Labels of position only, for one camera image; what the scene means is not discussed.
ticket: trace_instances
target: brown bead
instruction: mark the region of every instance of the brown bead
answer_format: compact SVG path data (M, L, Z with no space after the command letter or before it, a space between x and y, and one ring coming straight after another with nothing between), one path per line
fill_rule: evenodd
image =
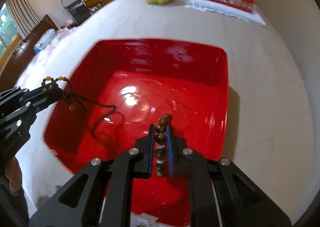
M167 151L166 149L157 149L155 150L155 157L158 159L165 159L167 157Z
M158 177L163 177L163 176L164 176L164 171L158 171L158 170L156 170L156 176L158 176Z
M158 133L155 136L155 140L158 144L165 144L165 142L167 141L167 137L163 133Z
M164 163L156 163L157 171L164 171Z
M170 124L172 121L172 115L171 114L165 114L164 116L162 116L162 118L159 119L159 123L160 124Z
M165 127L166 127L166 125L158 123L156 125L156 132L165 133Z

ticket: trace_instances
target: window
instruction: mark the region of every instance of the window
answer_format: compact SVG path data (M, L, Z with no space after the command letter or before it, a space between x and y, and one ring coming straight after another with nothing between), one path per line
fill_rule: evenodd
M17 34L19 34L17 27L4 4L0 11L0 57L12 38Z

